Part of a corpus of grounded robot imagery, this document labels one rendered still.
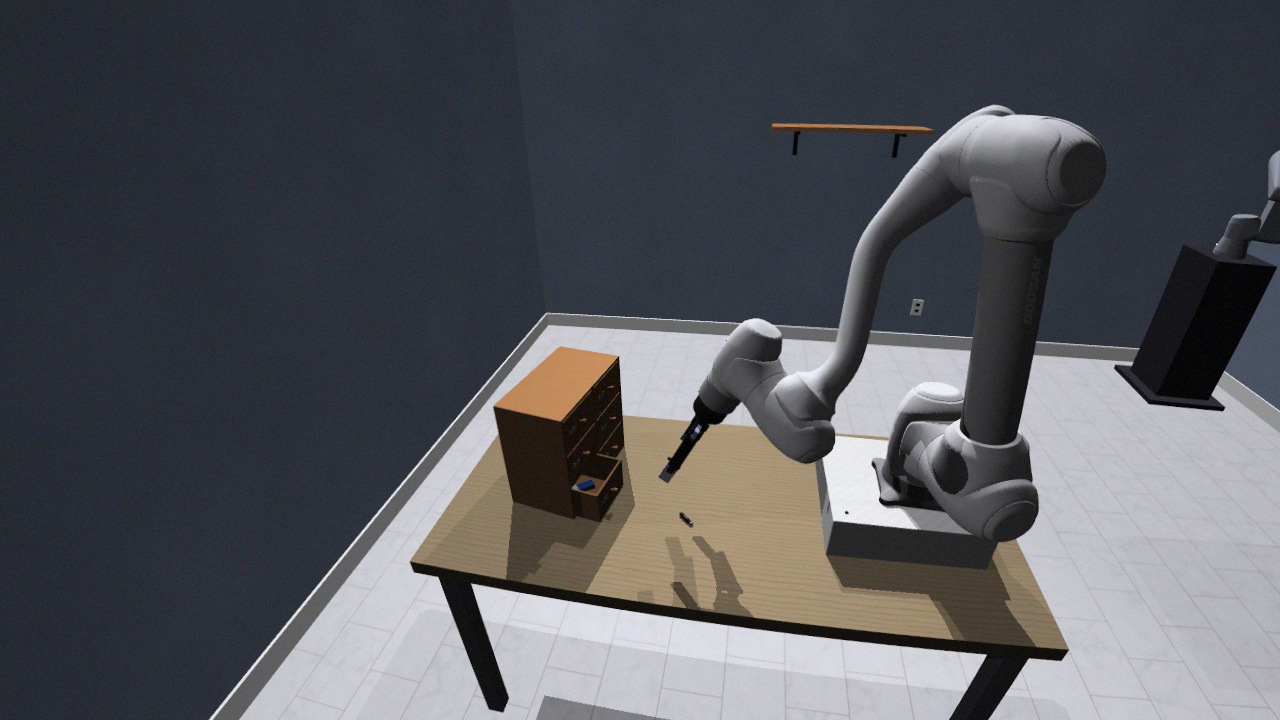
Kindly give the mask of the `brown wooden chest of drawers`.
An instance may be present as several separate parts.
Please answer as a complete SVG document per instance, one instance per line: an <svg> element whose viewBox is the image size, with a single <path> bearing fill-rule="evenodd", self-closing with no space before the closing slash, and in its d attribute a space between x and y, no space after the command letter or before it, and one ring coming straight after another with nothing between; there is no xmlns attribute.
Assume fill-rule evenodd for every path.
<svg viewBox="0 0 1280 720"><path fill-rule="evenodd" d="M596 416L594 386L614 363L620 356L559 346L493 405L515 502L576 518L562 421L591 391L596 428L611 402Z"/></svg>

